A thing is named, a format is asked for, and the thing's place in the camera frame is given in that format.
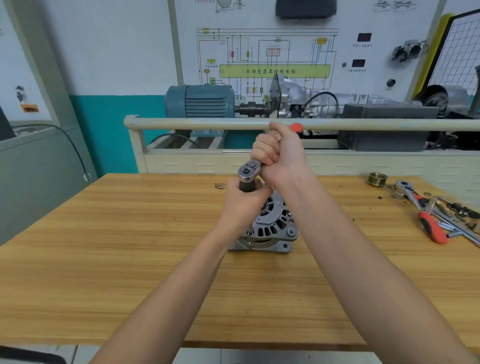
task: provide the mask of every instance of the black cable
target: black cable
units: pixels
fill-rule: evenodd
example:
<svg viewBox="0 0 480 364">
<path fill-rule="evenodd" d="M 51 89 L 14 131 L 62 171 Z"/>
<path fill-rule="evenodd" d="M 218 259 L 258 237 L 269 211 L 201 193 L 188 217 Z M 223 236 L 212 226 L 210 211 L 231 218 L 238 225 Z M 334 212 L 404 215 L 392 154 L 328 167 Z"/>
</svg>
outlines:
<svg viewBox="0 0 480 364">
<path fill-rule="evenodd" d="M 72 145 L 75 153 L 77 154 L 77 157 L 78 157 L 78 160 L 80 161 L 80 163 L 82 164 L 82 168 L 84 170 L 84 178 L 87 178 L 89 176 L 89 173 L 87 173 L 87 169 L 85 168 L 85 164 L 84 164 L 84 161 L 82 159 L 82 157 L 80 156 L 80 153 L 78 152 L 78 149 L 77 147 L 75 146 L 75 144 L 73 143 L 73 140 L 68 136 L 67 132 L 65 130 L 63 130 L 62 128 L 60 128 L 59 126 L 56 126 L 56 125 L 50 125 L 50 124 L 27 124 L 27 125 L 19 125 L 19 126 L 13 126 L 12 128 L 23 128 L 23 127 L 27 127 L 27 126 L 47 126 L 47 127 L 50 127 L 50 128 L 55 128 L 55 129 L 58 129 L 60 130 L 68 139 L 68 141 L 70 142 L 70 144 Z"/>
<path fill-rule="evenodd" d="M 185 139 L 185 140 L 188 140 L 190 143 L 192 143 L 193 145 L 199 147 L 200 149 L 202 149 L 202 147 L 195 141 L 193 141 L 192 139 L 182 135 L 182 134 L 177 134 L 177 133 L 165 133 L 165 134 L 160 134 L 159 136 L 156 136 L 155 138 L 152 139 L 152 141 L 150 142 L 150 144 L 152 144 L 155 140 L 161 138 L 162 136 L 167 136 L 167 135 L 171 135 L 171 136 L 174 136 L 174 137 L 177 137 L 177 138 L 182 138 L 182 139 Z"/>
<path fill-rule="evenodd" d="M 340 103 L 338 102 L 338 98 L 335 96 L 335 94 L 333 92 L 330 92 L 330 91 L 319 92 L 318 94 L 311 97 L 307 102 L 305 102 L 305 104 L 303 104 L 303 106 L 306 107 L 308 104 L 310 104 L 313 101 L 313 99 L 315 99 L 316 97 L 318 97 L 320 95 L 330 95 L 331 97 L 333 97 L 335 99 L 335 103 L 336 103 L 336 116 L 335 117 L 340 115 Z"/>
</svg>

